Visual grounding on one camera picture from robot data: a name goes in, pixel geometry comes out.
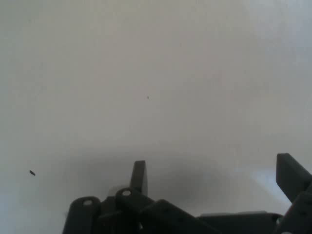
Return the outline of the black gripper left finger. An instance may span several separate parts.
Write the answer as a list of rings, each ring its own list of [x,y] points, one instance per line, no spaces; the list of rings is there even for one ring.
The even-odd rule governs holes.
[[[146,162],[136,161],[130,184],[100,201],[74,200],[64,234],[213,234],[214,228],[166,200],[147,196]]]

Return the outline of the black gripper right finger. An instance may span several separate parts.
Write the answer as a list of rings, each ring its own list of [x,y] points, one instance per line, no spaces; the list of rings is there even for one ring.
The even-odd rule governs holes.
[[[276,160],[276,183],[292,203],[279,221],[276,234],[312,232],[312,175],[290,154]]]

